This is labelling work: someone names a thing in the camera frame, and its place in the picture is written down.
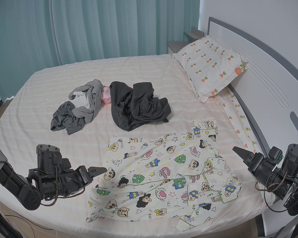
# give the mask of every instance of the curtain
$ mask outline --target curtain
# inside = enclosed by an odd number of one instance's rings
[[[198,27],[199,0],[0,1],[0,96],[36,71],[103,58],[166,54]]]

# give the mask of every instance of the pillow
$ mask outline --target pillow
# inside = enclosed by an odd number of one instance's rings
[[[203,103],[247,68],[239,53],[220,45],[209,35],[182,48],[175,58],[186,71],[195,95]]]

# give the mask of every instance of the headboard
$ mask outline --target headboard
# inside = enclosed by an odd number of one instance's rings
[[[213,17],[207,34],[249,63],[229,86],[264,154],[272,146],[286,152],[289,144],[298,143],[298,69],[264,42]]]

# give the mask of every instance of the cartoon print pajama shirt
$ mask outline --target cartoon print pajama shirt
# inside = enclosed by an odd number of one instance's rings
[[[187,230],[211,220],[241,189],[217,134],[216,121],[193,121],[189,132],[156,140],[112,137],[86,221],[181,217],[177,228]]]

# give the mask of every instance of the mattress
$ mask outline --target mattress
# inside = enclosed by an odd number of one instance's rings
[[[154,96],[166,97],[169,101],[172,109],[169,123],[149,123],[126,132],[113,122],[111,105],[102,104],[94,121],[83,130],[70,136],[65,130],[50,131],[52,115],[69,92],[94,78],[104,85],[112,81],[128,85],[152,82]],[[86,223],[86,201],[93,185],[86,187],[85,193],[78,197],[59,199],[53,207],[40,206],[35,211],[27,211],[2,186],[0,200],[34,222],[82,237],[193,237],[231,228],[260,214],[265,208],[261,194],[255,190],[255,179],[242,159],[232,151],[233,146],[243,148],[243,143],[222,103],[217,96],[210,97],[206,103],[199,102],[185,71],[169,54],[85,61],[34,73],[0,119],[0,149],[16,173],[24,176],[28,169],[37,167],[38,144],[59,147],[73,169],[80,165],[105,166],[104,155],[110,137],[156,138],[169,132],[186,131],[193,120],[217,120],[219,153],[243,182],[239,197],[208,223],[183,232],[176,229],[177,217],[139,222],[97,219]]]

